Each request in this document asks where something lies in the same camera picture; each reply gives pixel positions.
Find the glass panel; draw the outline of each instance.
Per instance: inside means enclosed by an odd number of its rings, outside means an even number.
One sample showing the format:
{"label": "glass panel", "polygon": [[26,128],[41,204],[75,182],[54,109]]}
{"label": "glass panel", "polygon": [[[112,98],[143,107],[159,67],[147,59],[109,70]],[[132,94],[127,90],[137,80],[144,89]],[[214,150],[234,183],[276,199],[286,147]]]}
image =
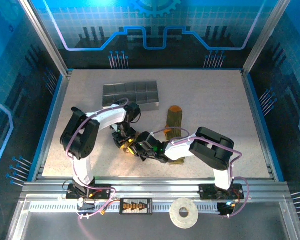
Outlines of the glass panel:
{"label": "glass panel", "polygon": [[291,1],[251,77],[284,179],[300,192],[300,0]]}
{"label": "glass panel", "polygon": [[59,75],[19,3],[0,4],[0,239],[8,232]]}
{"label": "glass panel", "polygon": [[277,0],[33,0],[74,69],[242,68]]}

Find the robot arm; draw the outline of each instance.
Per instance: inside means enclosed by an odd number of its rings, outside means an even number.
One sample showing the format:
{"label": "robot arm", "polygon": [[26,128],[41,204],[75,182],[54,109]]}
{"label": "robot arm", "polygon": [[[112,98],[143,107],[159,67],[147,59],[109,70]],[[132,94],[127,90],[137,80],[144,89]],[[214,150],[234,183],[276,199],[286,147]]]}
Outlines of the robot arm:
{"label": "robot arm", "polygon": [[[83,113],[75,107],[71,110],[73,111],[72,118],[60,138],[60,143],[63,145],[64,150],[67,149],[71,138],[82,122],[97,113]],[[86,189],[84,185],[94,183],[89,155],[94,149],[98,132],[108,127],[115,131],[112,136],[118,148],[122,148],[128,143],[127,149],[130,153],[136,157],[140,157],[143,161],[146,159],[156,159],[162,163],[167,163],[182,157],[196,156],[213,168],[215,185],[218,188],[224,190],[230,188],[232,179],[229,160],[233,153],[215,145],[209,147],[206,142],[198,138],[204,138],[211,143],[233,149],[234,142],[231,139],[205,127],[200,127],[195,134],[188,138],[173,142],[160,142],[149,132],[145,131],[141,134],[137,134],[137,132],[130,127],[130,122],[139,116],[140,113],[139,106],[135,103],[131,103],[122,108],[110,109],[101,114],[97,114],[96,117],[93,117],[85,124],[82,128],[83,132],[79,132],[69,149],[69,153],[71,153],[74,158],[73,180],[77,188],[85,193]]]}
{"label": "robot arm", "polygon": [[229,166],[233,153],[229,150],[233,150],[234,145],[230,138],[205,127],[199,127],[195,134],[187,138],[162,143],[151,133],[143,132],[131,148],[141,159],[152,158],[162,163],[196,156],[213,169],[216,187],[228,190],[233,181]]}
{"label": "robot arm", "polygon": [[[119,105],[113,104],[110,107],[111,109],[101,114],[98,114],[98,112],[83,113],[76,107],[71,109],[73,112],[72,117],[60,138],[64,150],[67,149],[71,138],[82,122],[90,116],[96,115],[84,125],[69,149],[69,153],[73,155],[73,180],[76,187],[80,188],[82,192],[85,192],[84,185],[90,185],[94,181],[89,155],[95,147],[98,132],[112,127],[116,132],[120,132],[121,136],[124,136],[125,132],[120,130],[121,125],[125,125],[125,130],[128,131],[130,129],[129,122],[133,121],[141,112],[139,106],[135,103],[113,109],[115,107],[119,107]],[[136,133],[133,128],[130,129],[129,133],[131,132]],[[122,138],[126,141],[132,137],[134,135],[130,134],[129,137]]]}

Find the gear graphic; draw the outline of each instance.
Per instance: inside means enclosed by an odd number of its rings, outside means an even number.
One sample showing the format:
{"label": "gear graphic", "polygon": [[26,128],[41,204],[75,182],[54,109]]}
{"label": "gear graphic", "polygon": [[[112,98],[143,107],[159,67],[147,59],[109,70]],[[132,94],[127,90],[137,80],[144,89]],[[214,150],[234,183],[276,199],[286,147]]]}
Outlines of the gear graphic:
{"label": "gear graphic", "polygon": [[139,10],[140,14],[147,17],[163,17],[170,14],[171,10],[176,10],[176,5],[181,4],[181,0],[132,0],[134,9]]}
{"label": "gear graphic", "polygon": [[20,14],[18,0],[0,0],[0,13],[7,22],[16,21]]}

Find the beige work surface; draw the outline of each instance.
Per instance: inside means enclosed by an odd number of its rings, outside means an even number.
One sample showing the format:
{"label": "beige work surface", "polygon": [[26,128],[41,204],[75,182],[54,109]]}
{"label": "beige work surface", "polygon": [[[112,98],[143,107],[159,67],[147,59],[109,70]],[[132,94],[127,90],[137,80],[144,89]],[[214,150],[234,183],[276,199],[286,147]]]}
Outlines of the beige work surface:
{"label": "beige work surface", "polygon": [[[157,81],[159,110],[144,111],[132,127],[138,132],[154,132],[166,126],[168,109],[182,108],[182,127],[191,134],[199,127],[218,132],[235,143],[243,157],[234,166],[235,176],[268,178],[268,170],[256,126],[238,70],[74,70],[43,171],[44,177],[72,176],[71,162],[60,144],[69,122],[71,107],[83,112],[102,109],[103,85],[137,81]],[[110,129],[98,133],[91,153],[91,169],[99,177],[211,178],[213,170],[195,156],[184,164],[163,164],[153,159],[141,161],[118,149]],[[164,141],[163,133],[156,138]]]}

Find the white tape roll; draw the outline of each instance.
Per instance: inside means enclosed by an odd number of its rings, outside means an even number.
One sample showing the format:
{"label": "white tape roll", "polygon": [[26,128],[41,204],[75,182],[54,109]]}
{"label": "white tape roll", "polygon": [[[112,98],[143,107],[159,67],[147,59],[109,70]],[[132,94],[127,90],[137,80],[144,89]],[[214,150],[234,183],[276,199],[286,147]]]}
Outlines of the white tape roll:
{"label": "white tape roll", "polygon": [[[185,208],[188,212],[186,217],[180,215],[180,209]],[[175,200],[170,208],[170,218],[174,225],[181,229],[193,227],[199,217],[197,206],[188,198],[179,198]]]}

